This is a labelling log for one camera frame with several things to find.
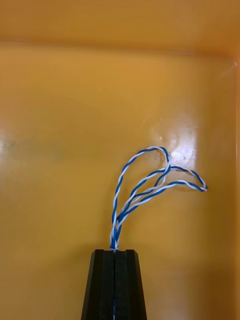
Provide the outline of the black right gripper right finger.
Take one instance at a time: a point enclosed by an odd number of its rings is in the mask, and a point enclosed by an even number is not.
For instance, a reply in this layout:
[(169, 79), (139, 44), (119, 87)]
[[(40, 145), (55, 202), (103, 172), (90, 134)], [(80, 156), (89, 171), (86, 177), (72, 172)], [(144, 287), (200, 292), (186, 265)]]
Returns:
[(135, 250), (115, 253), (114, 311), (116, 320), (147, 319), (139, 256)]

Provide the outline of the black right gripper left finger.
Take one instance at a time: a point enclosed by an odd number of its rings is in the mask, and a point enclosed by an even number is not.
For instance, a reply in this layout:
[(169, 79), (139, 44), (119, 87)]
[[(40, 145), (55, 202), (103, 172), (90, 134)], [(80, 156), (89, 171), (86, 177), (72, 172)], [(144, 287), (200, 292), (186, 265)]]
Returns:
[(82, 320), (112, 320), (114, 318), (114, 283), (114, 252), (96, 249), (90, 259)]

